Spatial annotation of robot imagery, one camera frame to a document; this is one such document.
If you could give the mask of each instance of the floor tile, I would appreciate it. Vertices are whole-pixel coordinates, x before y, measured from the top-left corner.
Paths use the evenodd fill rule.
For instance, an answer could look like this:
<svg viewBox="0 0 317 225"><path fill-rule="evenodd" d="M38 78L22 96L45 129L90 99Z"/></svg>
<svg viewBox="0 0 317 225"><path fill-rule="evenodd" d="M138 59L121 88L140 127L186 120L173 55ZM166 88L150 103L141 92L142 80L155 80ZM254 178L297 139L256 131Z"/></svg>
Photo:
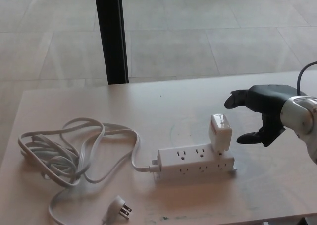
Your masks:
<svg viewBox="0 0 317 225"><path fill-rule="evenodd" d="M106 67L100 33L54 33L41 79L84 79L105 76Z"/></svg>
<svg viewBox="0 0 317 225"><path fill-rule="evenodd" d="M39 80L38 89L57 89L57 88L70 88L70 87L84 87L85 79L76 80Z"/></svg>
<svg viewBox="0 0 317 225"><path fill-rule="evenodd" d="M85 79L85 87L100 87L108 85L107 79Z"/></svg>
<svg viewBox="0 0 317 225"><path fill-rule="evenodd" d="M223 0L164 0L170 29L238 28Z"/></svg>
<svg viewBox="0 0 317 225"><path fill-rule="evenodd" d="M0 82L0 124L13 124L23 91L36 89L37 85L36 80Z"/></svg>
<svg viewBox="0 0 317 225"><path fill-rule="evenodd" d="M130 77L129 83L142 83L142 82L154 82L154 81L166 81L176 80L175 76L169 77Z"/></svg>
<svg viewBox="0 0 317 225"><path fill-rule="evenodd" d="M165 30L162 0L122 0L125 30Z"/></svg>
<svg viewBox="0 0 317 225"><path fill-rule="evenodd" d="M311 26L317 26L317 0L289 1Z"/></svg>
<svg viewBox="0 0 317 225"><path fill-rule="evenodd" d="M301 69L275 28L208 30L207 36L222 75Z"/></svg>
<svg viewBox="0 0 317 225"><path fill-rule="evenodd" d="M217 75L204 31L131 32L132 77Z"/></svg>
<svg viewBox="0 0 317 225"><path fill-rule="evenodd" d="M0 32L16 32L31 0L0 0Z"/></svg>
<svg viewBox="0 0 317 225"><path fill-rule="evenodd" d="M11 135L12 123L0 124L0 167Z"/></svg>
<svg viewBox="0 0 317 225"><path fill-rule="evenodd" d="M241 27L308 26L287 0L229 0Z"/></svg>
<svg viewBox="0 0 317 225"><path fill-rule="evenodd" d="M0 80L38 79L52 33L0 33Z"/></svg>
<svg viewBox="0 0 317 225"><path fill-rule="evenodd" d="M317 60L317 27L278 30L302 66Z"/></svg>
<svg viewBox="0 0 317 225"><path fill-rule="evenodd" d="M33 0L21 32L93 31L95 0Z"/></svg>

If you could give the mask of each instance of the white cable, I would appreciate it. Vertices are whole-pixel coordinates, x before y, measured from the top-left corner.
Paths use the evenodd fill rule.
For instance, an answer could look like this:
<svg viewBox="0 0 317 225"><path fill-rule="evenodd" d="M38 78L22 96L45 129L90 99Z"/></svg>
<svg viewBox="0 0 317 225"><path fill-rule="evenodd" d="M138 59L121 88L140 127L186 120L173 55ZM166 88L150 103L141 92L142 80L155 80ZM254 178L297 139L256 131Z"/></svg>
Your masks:
<svg viewBox="0 0 317 225"><path fill-rule="evenodd" d="M82 122L80 125L72 126L72 124ZM83 128L99 128L99 131L89 137L83 142L81 150L78 151L71 143L69 143L63 136L68 132L74 132ZM127 134L135 138L135 145L133 150L121 157L117 163L101 178L92 179L88 177L87 170L91 166L96 149L103 137L109 135ZM59 135L64 145L56 143L45 135ZM25 138L31 138L31 141L24 143ZM131 128L110 124L101 123L91 118L75 118L64 125L61 130L55 131L38 131L23 133L18 139L21 153L25 159L36 166L44 179L51 179L60 186L69 189L78 185L81 176L89 183L99 183L103 181L111 172L126 158L131 156L131 163L136 171L140 172L158 172L159 166L150 165L147 167L137 167L135 165L136 152L140 146L140 137L138 133ZM86 156L86 148L88 145L93 144L90 149L90 154ZM53 215L53 207L57 202L59 195L63 192L57 193L51 200L49 205L49 214L52 219L59 225L66 225Z"/></svg>

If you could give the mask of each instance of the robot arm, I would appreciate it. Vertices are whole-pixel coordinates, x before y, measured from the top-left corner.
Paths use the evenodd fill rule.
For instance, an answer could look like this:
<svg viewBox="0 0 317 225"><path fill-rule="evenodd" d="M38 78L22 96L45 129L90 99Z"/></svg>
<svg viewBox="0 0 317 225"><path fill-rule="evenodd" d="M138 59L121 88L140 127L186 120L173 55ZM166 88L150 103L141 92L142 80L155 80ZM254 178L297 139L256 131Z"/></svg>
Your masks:
<svg viewBox="0 0 317 225"><path fill-rule="evenodd" d="M288 85L256 85L231 94L224 104L226 108L246 106L262 114L263 126L259 131L240 136L238 143L263 143L267 147L288 127L306 143L317 164L317 98L304 93L297 96L296 89Z"/></svg>

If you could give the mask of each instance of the table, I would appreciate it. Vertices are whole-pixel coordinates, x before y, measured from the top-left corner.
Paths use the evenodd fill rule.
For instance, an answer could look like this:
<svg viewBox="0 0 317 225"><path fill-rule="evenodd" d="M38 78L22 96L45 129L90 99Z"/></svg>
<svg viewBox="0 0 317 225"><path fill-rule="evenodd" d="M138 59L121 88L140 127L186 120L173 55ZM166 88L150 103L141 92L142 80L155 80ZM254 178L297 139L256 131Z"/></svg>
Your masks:
<svg viewBox="0 0 317 225"><path fill-rule="evenodd" d="M17 137L26 131L59 129L75 117L135 129L142 138L136 163L148 165L158 148L208 142L211 114L224 113L233 128L231 150L238 169L204 183L155 183L153 175L122 165L103 187L84 187L61 202L56 214L70 225L100 224L115 195L133 214L131 225L239 224L317 214L317 167L291 130L272 145L239 145L242 133L258 130L261 116L246 108L227 110L230 91L254 84L296 85L297 72L111 85L92 89L26 91L0 170L0 221L6 225L45 225L47 205L61 190L24 163ZM302 91L317 95L317 71L305 72ZM92 173L112 165L131 143L110 142L100 149Z"/></svg>

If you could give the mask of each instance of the power strip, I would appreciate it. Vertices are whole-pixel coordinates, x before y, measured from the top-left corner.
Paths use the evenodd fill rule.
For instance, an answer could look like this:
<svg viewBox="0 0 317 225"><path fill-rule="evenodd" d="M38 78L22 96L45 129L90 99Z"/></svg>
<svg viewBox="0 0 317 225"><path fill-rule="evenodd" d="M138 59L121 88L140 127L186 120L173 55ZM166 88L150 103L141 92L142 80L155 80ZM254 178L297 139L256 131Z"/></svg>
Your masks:
<svg viewBox="0 0 317 225"><path fill-rule="evenodd" d="M154 166L160 168L156 179L197 177L235 170L234 157L229 150L231 135L232 129L225 115L211 116L211 143L159 149L157 159L152 161Z"/></svg>
<svg viewBox="0 0 317 225"><path fill-rule="evenodd" d="M230 150L217 153L212 144L160 149L158 158L152 163L160 166L157 179L196 177L234 170L234 157Z"/></svg>

